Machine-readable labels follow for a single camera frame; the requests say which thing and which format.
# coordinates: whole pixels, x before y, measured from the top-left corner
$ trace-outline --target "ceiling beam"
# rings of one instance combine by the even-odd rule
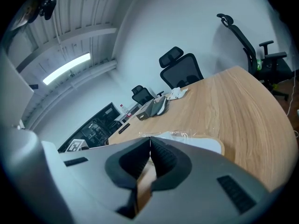
[[[112,27],[110,24],[100,24],[95,26],[89,26],[85,28],[76,29],[74,31],[65,33],[59,36],[62,46],[66,46],[73,42],[78,42],[80,40],[98,36],[98,35],[105,35],[105,34],[112,34],[115,33],[117,28]],[[40,46],[34,52],[32,52],[28,57],[26,57],[16,68],[19,73],[23,72],[24,70],[28,70],[30,65],[33,61],[39,62],[38,59],[42,59],[42,55],[45,52],[50,51],[51,49],[56,49],[55,46],[58,45],[57,39],[54,38],[53,40],[45,43],[44,45]]]

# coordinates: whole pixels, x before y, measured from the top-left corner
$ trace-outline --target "ceiling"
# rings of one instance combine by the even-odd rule
[[[132,1],[57,0],[50,20],[38,16],[24,28],[23,47],[29,49],[29,53],[14,66],[28,84],[39,85],[23,114],[25,125],[53,91],[87,70],[111,61],[118,30]],[[91,60],[72,68],[49,85],[43,83],[57,68],[87,52]],[[9,53],[21,56],[19,50]]]

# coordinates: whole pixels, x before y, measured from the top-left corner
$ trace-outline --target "floor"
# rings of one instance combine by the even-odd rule
[[[294,86],[294,79],[287,80],[278,84],[278,88],[277,88],[278,91],[289,94],[288,101],[285,101],[283,97],[276,96],[277,101],[280,103],[285,113],[288,112],[289,105],[292,100],[291,95],[292,95],[293,86]],[[294,88],[293,102],[288,117],[291,122],[291,125],[293,126],[294,130],[296,130],[297,132],[299,132],[299,116],[297,114],[298,109],[299,109],[299,76],[296,76],[296,86]]]

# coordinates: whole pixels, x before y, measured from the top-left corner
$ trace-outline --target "desk surface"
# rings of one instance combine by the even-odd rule
[[[162,116],[133,116],[109,143],[142,133],[192,131],[220,139],[225,157],[257,177],[268,190],[286,182],[298,158],[293,128],[268,90],[241,67],[233,67],[188,86],[182,99],[169,102]]]

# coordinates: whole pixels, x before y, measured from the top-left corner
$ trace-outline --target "chair headrest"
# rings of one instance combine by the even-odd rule
[[[173,47],[159,58],[160,66],[162,68],[169,66],[172,62],[178,60],[183,54],[184,52],[181,48]]]
[[[229,25],[232,25],[234,23],[234,19],[232,19],[232,17],[229,15],[219,13],[219,14],[217,14],[217,17],[221,18],[221,22],[226,27],[228,27]]]

